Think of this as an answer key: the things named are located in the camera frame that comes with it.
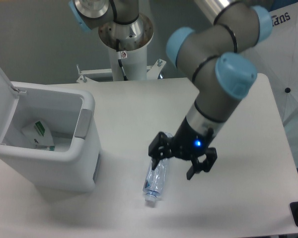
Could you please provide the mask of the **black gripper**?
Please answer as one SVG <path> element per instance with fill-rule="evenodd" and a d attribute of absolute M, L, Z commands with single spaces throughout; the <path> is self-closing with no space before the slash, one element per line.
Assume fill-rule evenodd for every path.
<path fill-rule="evenodd" d="M 207 127 L 206 134 L 196 132 L 186 118 L 174 136 L 169 132 L 160 131 L 149 145 L 151 169 L 155 170 L 161 160 L 175 157 L 185 161 L 191 160 L 192 166 L 186 173 L 187 180 L 200 172 L 208 173 L 218 158 L 216 148 L 209 148 L 213 135 L 212 127 Z M 198 157 L 204 154 L 206 158 L 200 162 Z"/>

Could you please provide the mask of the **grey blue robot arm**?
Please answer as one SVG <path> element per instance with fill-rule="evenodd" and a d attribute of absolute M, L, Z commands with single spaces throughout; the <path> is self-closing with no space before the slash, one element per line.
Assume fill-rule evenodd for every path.
<path fill-rule="evenodd" d="M 190 161 L 187 179 L 212 168 L 217 151 L 210 143 L 257 78 L 256 67 L 241 52 L 267 39 L 273 29 L 270 0 L 198 0 L 196 5 L 212 27 L 201 33 L 189 27 L 176 30 L 166 54 L 199 94 L 176 134 L 160 132 L 149 145 L 153 169 L 167 158 Z M 146 77 L 147 68 L 138 65 L 140 57 L 127 61 L 152 38 L 137 0 L 72 0 L 69 6 L 81 28 L 98 29 L 103 43 L 114 51 L 115 81 Z"/>

